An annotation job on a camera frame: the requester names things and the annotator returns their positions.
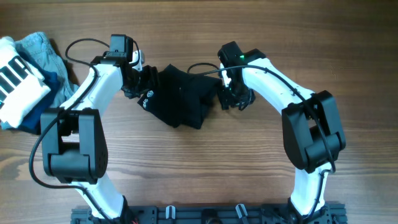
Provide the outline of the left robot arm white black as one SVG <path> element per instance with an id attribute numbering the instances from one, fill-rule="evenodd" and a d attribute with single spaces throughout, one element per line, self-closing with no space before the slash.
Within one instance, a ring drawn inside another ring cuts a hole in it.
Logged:
<path id="1" fill-rule="evenodd" d="M 135 98 L 159 84 L 158 71 L 143 66 L 139 52 L 97 56 L 89 67 L 77 92 L 41 115 L 41 135 L 29 161 L 40 147 L 45 173 L 60 182 L 58 189 L 75 189 L 84 198 L 91 222 L 137 223 L 125 196 L 106 173 L 108 147 L 101 117 L 117 92 Z"/>

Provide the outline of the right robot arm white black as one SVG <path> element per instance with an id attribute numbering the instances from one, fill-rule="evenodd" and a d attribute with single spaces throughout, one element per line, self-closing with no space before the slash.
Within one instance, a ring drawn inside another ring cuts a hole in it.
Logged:
<path id="1" fill-rule="evenodd" d="M 224 80 L 224 108 L 245 109 L 260 94 L 282 119 L 284 150 L 295 167 L 292 194 L 281 215 L 290 223 L 311 223 L 329 216 L 323 196 L 326 180 L 346 147 L 346 138 L 333 95 L 314 92 L 280 72 L 258 49 L 242 52 L 234 43 L 218 51 Z"/>

